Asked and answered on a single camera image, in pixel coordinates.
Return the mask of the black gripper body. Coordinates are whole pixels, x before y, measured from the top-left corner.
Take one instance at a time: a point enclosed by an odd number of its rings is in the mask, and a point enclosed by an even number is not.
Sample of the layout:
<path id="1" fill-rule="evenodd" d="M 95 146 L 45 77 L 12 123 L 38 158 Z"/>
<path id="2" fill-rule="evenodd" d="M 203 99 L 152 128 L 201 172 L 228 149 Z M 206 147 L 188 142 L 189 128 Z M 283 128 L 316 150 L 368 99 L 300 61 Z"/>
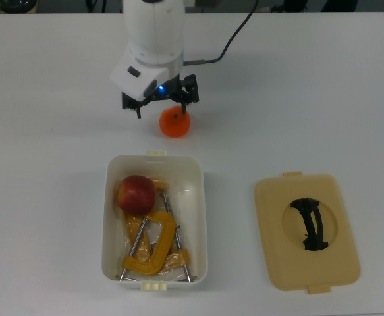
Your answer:
<path id="1" fill-rule="evenodd" d="M 157 80 L 153 80 L 144 91 L 144 98 L 151 101 L 160 101 L 166 99 L 182 99 L 186 91 L 182 85 L 180 76 L 177 75 L 174 78 L 165 81 L 164 83 L 158 83 Z"/>

